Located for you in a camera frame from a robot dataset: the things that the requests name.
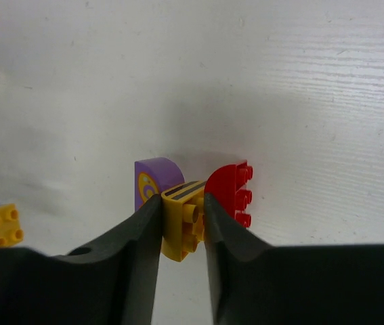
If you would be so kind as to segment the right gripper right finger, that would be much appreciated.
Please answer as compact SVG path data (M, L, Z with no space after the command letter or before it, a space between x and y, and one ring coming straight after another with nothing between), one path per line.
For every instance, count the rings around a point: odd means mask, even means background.
M205 196L215 324L384 324L384 244L273 246Z

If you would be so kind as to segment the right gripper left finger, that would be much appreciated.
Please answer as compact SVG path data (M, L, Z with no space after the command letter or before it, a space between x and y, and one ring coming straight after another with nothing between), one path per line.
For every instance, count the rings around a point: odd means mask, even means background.
M149 324L162 199L67 255L0 248L0 324Z

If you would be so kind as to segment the red lego block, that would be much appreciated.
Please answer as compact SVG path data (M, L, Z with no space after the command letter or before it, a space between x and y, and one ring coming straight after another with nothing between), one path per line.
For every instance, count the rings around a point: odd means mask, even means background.
M253 178L253 167L247 160L224 165L208 178L204 193L211 194L226 213L242 227L251 226L251 214L246 212L252 203L253 193L247 183Z

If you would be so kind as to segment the yellow purple lego piece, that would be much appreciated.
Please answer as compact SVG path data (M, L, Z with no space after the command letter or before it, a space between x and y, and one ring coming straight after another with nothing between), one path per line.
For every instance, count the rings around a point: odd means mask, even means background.
M151 196L184 182L180 168L168 158L157 157L134 163L135 211Z

